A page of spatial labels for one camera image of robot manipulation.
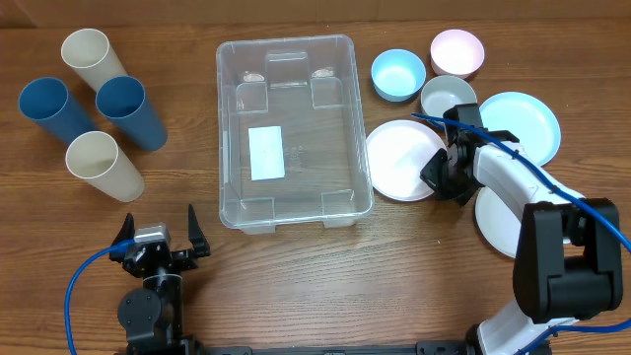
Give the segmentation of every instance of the white label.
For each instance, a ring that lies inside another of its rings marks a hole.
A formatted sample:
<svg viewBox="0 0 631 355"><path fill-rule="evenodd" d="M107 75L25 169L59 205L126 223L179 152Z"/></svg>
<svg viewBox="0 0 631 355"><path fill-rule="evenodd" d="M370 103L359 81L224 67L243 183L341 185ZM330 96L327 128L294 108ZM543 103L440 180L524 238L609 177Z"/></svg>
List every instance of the white label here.
<svg viewBox="0 0 631 355"><path fill-rule="evenodd" d="M252 180L284 178L285 159L280 126L250 128L247 135Z"/></svg>

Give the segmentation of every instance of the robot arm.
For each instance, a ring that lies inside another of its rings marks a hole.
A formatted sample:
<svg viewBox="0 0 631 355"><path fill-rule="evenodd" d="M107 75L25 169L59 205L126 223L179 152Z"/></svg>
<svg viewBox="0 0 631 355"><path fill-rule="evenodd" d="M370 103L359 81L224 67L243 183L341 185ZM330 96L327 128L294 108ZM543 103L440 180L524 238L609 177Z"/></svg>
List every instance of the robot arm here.
<svg viewBox="0 0 631 355"><path fill-rule="evenodd" d="M485 130L476 104L455 106L445 118ZM439 199L464 205L482 185L490 187L522 222L513 271L515 299L469 334L476 353L513 355L553 325L588 320L615 310L622 300L622 264L617 239L601 224L552 193L513 155L468 130L446 127L448 150L421 172ZM488 132L526 156L510 132ZM544 170L556 186L583 198ZM618 215L606 199L584 199L610 222ZM565 256L563 242L584 247L583 256Z"/></svg>

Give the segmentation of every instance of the blue cup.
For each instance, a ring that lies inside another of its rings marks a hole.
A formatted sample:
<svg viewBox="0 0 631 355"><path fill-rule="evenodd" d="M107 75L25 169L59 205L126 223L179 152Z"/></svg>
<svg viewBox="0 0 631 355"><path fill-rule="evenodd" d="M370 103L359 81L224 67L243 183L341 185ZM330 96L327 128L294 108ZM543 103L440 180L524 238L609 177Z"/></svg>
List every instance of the blue cup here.
<svg viewBox="0 0 631 355"><path fill-rule="evenodd" d="M138 79L109 79L97 92L97 108L140 148L154 151L167 143L167 129Z"/></svg>
<svg viewBox="0 0 631 355"><path fill-rule="evenodd" d="M66 85L57 78L39 78L24 87L18 99L20 112L66 144L99 130Z"/></svg>

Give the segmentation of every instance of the wooden table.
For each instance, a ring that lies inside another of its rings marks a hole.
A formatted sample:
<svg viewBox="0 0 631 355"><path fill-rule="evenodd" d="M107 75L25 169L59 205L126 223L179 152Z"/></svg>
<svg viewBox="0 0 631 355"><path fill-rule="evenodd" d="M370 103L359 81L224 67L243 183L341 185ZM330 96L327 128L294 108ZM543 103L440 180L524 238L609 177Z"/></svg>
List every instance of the wooden table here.
<svg viewBox="0 0 631 355"><path fill-rule="evenodd" d="M393 105L370 83L372 60L404 47L426 56L438 32L465 28L484 41L487 59L472 86L480 102L504 91L544 100L563 131L546 167L587 196L606 196L631 225L631 23L627 20L418 22L106 29L123 65L139 78L169 131L160 151L133 146L96 112L95 93L65 67L59 48L73 31L0 31L0 353L67 354L64 292L75 269L108 246L126 212L138 225L169 224L176 248L188 246L192 203L213 255L184 275L185 327L207 345L253 348L409 344L461 339L513 296L511 259L482 239L473 201L394 203L380 195L372 216L352 228L321 224L247 236L218 213L215 51L227 40L347 34L355 42L367 132L419 109ZM123 204L72 177L66 146L20 116L18 95L32 79L56 76L98 125L114 132L147 181ZM624 258L625 281L631 263ZM81 354L125 345L116 319L122 296L141 285L118 264L99 260L73 298ZM591 323L631 317L629 299ZM559 354L628 354L631 331L563 333Z"/></svg>

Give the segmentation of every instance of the white plate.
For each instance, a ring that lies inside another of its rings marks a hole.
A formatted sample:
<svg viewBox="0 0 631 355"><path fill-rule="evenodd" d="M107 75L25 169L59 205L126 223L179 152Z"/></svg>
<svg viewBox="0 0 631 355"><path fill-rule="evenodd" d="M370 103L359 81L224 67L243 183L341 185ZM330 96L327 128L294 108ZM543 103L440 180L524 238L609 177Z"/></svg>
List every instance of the white plate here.
<svg viewBox="0 0 631 355"><path fill-rule="evenodd" d="M508 130L520 139L535 163L547 164L561 146L556 116L539 99L523 93L501 93L480 107L482 123L490 131Z"/></svg>
<svg viewBox="0 0 631 355"><path fill-rule="evenodd" d="M417 121L399 119L377 127L366 140L373 187L398 201L417 201L432 194L421 170L445 143Z"/></svg>
<svg viewBox="0 0 631 355"><path fill-rule="evenodd" d="M513 211L488 187L475 201L475 220L486 241L504 255L515 257L522 223Z"/></svg>

